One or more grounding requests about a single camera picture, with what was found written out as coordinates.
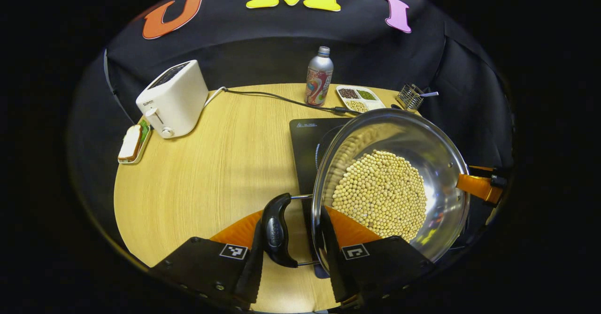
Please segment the toast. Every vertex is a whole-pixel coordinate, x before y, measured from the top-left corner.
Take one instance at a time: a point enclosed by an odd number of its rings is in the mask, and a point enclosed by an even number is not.
[[[142,145],[142,126],[139,124],[133,125],[127,129],[125,137],[123,137],[123,145],[119,151],[117,159],[120,161],[133,161],[138,155],[140,146]]]

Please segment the white tray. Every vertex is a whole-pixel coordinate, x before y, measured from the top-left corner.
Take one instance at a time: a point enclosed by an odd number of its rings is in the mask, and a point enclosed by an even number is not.
[[[152,135],[153,127],[150,124],[148,124],[148,127],[148,134],[146,134],[146,138],[144,138],[144,142],[142,143],[142,146],[140,146],[140,150],[138,151],[138,155],[136,156],[136,158],[133,161],[116,160],[119,164],[129,165],[137,164],[138,162],[140,162],[140,160],[142,159],[142,155],[144,154],[144,150],[146,150],[146,145],[148,145],[148,139],[150,139],[150,136]]]
[[[340,94],[340,89],[350,89],[350,90],[353,90],[354,93],[357,95],[358,98],[344,98],[342,96],[342,94]],[[376,99],[375,100],[366,100],[365,98],[361,97],[361,95],[359,94],[358,90],[369,92]],[[351,85],[338,85],[336,87],[336,93],[338,94],[338,96],[340,97],[340,99],[342,100],[342,102],[344,103],[344,105],[346,105],[346,107],[348,109],[352,109],[350,106],[348,106],[348,102],[349,101],[362,102],[365,105],[365,107],[367,108],[368,111],[372,110],[372,109],[386,108],[386,105],[384,105],[384,103],[382,103],[382,101],[380,100],[380,98],[378,98],[378,96],[373,91],[371,91],[370,89],[367,89],[367,87],[351,86]]]

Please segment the pan handle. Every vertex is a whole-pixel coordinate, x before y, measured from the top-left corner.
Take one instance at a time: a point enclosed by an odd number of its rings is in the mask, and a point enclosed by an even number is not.
[[[284,193],[273,198],[265,206],[261,217],[262,232],[265,236],[263,250],[278,265],[296,268],[299,266],[298,262],[288,254],[288,227],[284,220],[284,211],[290,201],[290,193]]]

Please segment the wooden table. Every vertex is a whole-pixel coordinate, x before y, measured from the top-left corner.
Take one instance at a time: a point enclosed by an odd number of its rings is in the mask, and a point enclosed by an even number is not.
[[[330,85],[325,107],[344,106],[336,86]],[[231,89],[271,92],[300,102],[305,85]],[[397,92],[370,89],[387,107],[396,104]],[[116,174],[116,222],[127,248],[153,267],[189,237],[212,237],[263,209],[273,197],[298,194],[288,122],[333,117],[340,115],[271,97],[222,92],[187,136],[163,139],[154,130],[142,160],[120,165]],[[285,219],[290,255],[310,261],[300,202],[290,204]],[[298,313],[337,305],[330,280],[317,278],[313,267],[286,268],[264,255],[254,310]]]

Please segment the toaster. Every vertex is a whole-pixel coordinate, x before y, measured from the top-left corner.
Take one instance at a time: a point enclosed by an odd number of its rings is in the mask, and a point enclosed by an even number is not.
[[[196,60],[172,66],[152,81],[136,99],[144,117],[163,138],[193,130],[208,89]]]

